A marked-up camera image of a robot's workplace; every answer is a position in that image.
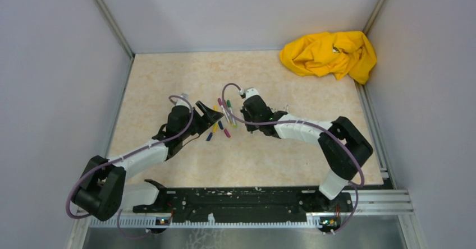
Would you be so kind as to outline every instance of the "table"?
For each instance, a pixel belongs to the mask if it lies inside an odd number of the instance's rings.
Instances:
[[[213,107],[228,82],[258,89],[274,109],[312,120],[349,118],[367,140],[365,122],[354,81],[346,76],[300,77],[280,62],[278,51],[138,54],[132,67],[110,155],[130,151],[157,134],[173,107],[168,96],[189,94]],[[236,89],[225,95],[237,114],[242,105]],[[319,147],[292,140],[250,134],[243,124],[226,124],[231,138],[209,131],[187,144],[172,159],[155,165],[128,183],[153,179],[166,187],[304,186],[319,185],[329,171]],[[365,183],[383,183],[375,153],[363,166]]]

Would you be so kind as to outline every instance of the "gray floor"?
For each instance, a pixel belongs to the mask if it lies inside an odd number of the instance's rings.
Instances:
[[[143,229],[126,229],[129,235]],[[315,229],[168,229],[159,235],[129,240],[114,228],[90,228],[84,249],[129,248],[406,248],[396,216],[356,216],[338,235]]]

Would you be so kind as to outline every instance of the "marker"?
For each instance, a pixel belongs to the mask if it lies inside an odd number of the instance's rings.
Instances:
[[[212,139],[212,136],[213,136],[213,133],[210,132],[210,134],[208,134],[207,141],[210,141]]]
[[[230,133],[228,132],[228,130],[225,128],[225,130],[223,130],[225,132],[225,135],[228,137],[228,138],[231,138],[231,135]]]
[[[213,109],[214,109],[214,110],[216,110],[216,111],[218,111],[218,108],[217,108],[217,106],[216,106],[216,105],[215,105],[215,106],[213,106]],[[216,132],[216,130],[217,130],[217,127],[218,127],[218,123],[215,123],[215,124],[213,125],[213,129],[212,129],[212,132],[213,132],[213,133],[215,133],[215,132]]]
[[[225,108],[223,107],[223,102],[221,98],[218,98],[218,104],[222,107],[222,111],[225,114],[226,122],[230,123],[230,119],[228,118],[228,114],[225,112]]]
[[[227,101],[226,101],[226,105],[228,106],[228,109],[230,109],[230,113],[233,114],[233,115],[235,115],[235,114],[233,113],[233,109],[231,108],[230,100],[227,100]],[[236,127],[236,121],[235,121],[235,119],[233,118],[233,116],[230,116],[230,117],[231,117],[231,123],[232,123],[232,125],[233,125],[234,127]]]

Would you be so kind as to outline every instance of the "green marker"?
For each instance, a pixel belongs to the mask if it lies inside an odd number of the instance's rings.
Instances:
[[[227,101],[226,101],[226,105],[228,106],[228,109],[230,109],[231,114],[235,115],[235,114],[233,113],[233,109],[231,108],[230,100],[227,100]],[[233,125],[234,127],[236,127],[236,121],[235,121],[234,117],[233,117],[233,116],[230,116],[230,118],[231,118],[231,123],[232,123],[232,125]]]

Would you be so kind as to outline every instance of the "yellow marker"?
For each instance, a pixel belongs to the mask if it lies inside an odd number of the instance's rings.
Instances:
[[[216,105],[213,106],[213,109],[216,110],[216,111],[218,111],[218,108],[217,108]],[[218,123],[215,123],[215,124],[213,125],[213,129],[212,129],[212,132],[213,132],[213,133],[215,133],[215,131],[217,130],[217,127],[218,127]]]

